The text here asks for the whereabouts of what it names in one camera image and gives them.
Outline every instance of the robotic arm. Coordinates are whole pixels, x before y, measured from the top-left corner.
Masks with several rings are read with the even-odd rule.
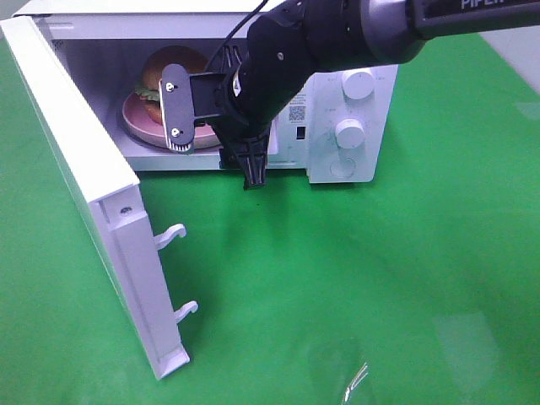
[[[206,122],[221,165],[241,168],[245,189],[262,186],[272,119],[313,73],[405,63],[436,36],[536,24],[540,0],[287,0],[251,25],[246,57],[224,49],[220,72],[165,68],[167,142],[190,153]]]

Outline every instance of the black cable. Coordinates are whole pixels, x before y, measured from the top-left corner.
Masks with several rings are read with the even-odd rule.
[[[257,15],[257,13],[259,13],[259,11],[261,11],[261,9],[266,6],[268,3],[268,0],[262,0],[261,4],[259,4],[258,6],[256,6],[256,8],[250,12],[249,14],[247,14],[230,32],[229,34],[225,37],[225,39],[223,40],[223,42],[218,46],[218,49],[215,50],[215,52],[213,53],[212,57],[210,57],[210,59],[208,59],[208,63],[206,64],[206,67],[204,68],[204,71],[207,72],[208,71],[208,68],[210,68],[210,65],[212,65],[213,61],[215,60],[215,58],[218,56],[219,54],[219,51],[221,51],[221,48],[223,48],[225,45],[227,45],[230,41],[230,39],[235,36],[235,34],[240,30],[240,28],[242,28],[244,25],[246,25],[246,23],[252,19],[253,17],[255,17]]]

